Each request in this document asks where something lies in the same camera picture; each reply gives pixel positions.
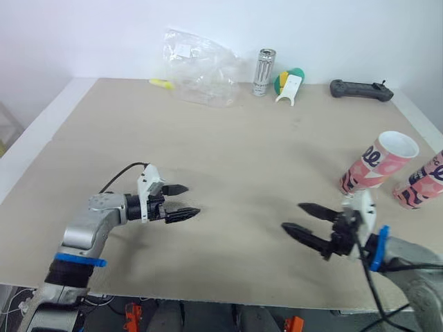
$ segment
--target beige tabletop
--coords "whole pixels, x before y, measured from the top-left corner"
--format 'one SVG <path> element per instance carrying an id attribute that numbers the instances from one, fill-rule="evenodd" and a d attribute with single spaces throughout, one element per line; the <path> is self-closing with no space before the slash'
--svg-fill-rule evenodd
<path id="1" fill-rule="evenodd" d="M 257 98 L 211 109 L 175 100 L 142 80 L 98 80 L 54 139 L 0 205 L 0 282 L 42 283 L 67 223 L 116 172 L 134 161 L 156 165 L 169 183 L 190 191 L 171 208 L 201 208 L 165 225 L 130 223 L 112 231 L 90 286 L 93 292 L 309 308 L 374 308 L 361 265 L 329 262 L 280 227 L 296 222 L 328 238 L 331 224 L 297 207 L 336 210 L 337 181 L 385 130 L 413 137 L 420 155 L 380 189 L 377 228 L 443 252 L 435 200 L 400 207 L 393 185 L 434 153 L 391 102 L 334 99 L 327 86 L 302 86 L 296 104 Z M 111 190 L 136 191 L 141 169 Z M 386 308 L 406 303 L 387 279 L 375 280 Z"/>

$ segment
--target yellow object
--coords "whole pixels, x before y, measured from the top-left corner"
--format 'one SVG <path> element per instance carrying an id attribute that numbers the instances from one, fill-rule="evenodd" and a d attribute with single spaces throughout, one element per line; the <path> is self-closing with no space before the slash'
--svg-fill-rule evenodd
<path id="1" fill-rule="evenodd" d="M 288 79 L 289 73 L 287 71 L 284 71 L 280 74 L 280 93 L 282 93 L 284 85 L 286 84 L 286 81 Z"/>
<path id="2" fill-rule="evenodd" d="M 152 85 L 159 86 L 161 88 L 165 88 L 165 89 L 168 89 L 168 90 L 172 90 L 174 88 L 174 85 L 172 85 L 171 82 L 169 82 L 167 80 L 160 80 L 158 78 L 150 79 L 150 83 Z"/>

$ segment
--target printed pattern on cup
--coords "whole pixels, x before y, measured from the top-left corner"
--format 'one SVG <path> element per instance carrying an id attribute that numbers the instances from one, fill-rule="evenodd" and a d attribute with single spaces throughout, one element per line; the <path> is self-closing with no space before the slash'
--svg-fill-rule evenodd
<path id="1" fill-rule="evenodd" d="M 376 141 L 342 176 L 340 190 L 347 194 L 359 189 L 378 187 L 408 161 L 408 158 L 389 154 Z"/>
<path id="2" fill-rule="evenodd" d="M 394 196 L 405 208 L 417 209 L 443 192 L 443 151 L 432 158 L 394 190 Z"/>

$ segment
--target paper cup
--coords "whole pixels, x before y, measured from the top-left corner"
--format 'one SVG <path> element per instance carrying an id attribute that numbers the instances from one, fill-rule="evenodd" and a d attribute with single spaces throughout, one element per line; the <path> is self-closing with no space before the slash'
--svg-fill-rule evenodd
<path id="1" fill-rule="evenodd" d="M 385 131 L 342 176 L 340 191 L 353 194 L 377 188 L 418 153 L 419 147 L 411 137 L 398 131 Z"/>
<path id="2" fill-rule="evenodd" d="M 392 191 L 400 205 L 418 209 L 443 192 L 443 150 Z"/>

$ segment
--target silver can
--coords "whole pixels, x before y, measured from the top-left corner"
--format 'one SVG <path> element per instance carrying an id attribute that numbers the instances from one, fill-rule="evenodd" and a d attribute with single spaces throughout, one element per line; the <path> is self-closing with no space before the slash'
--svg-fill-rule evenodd
<path id="1" fill-rule="evenodd" d="M 255 70 L 254 83 L 252 84 L 252 93 L 257 96 L 266 95 L 266 89 L 272 75 L 274 67 L 275 54 L 270 48 L 263 48 L 258 53 L 257 68 Z"/>

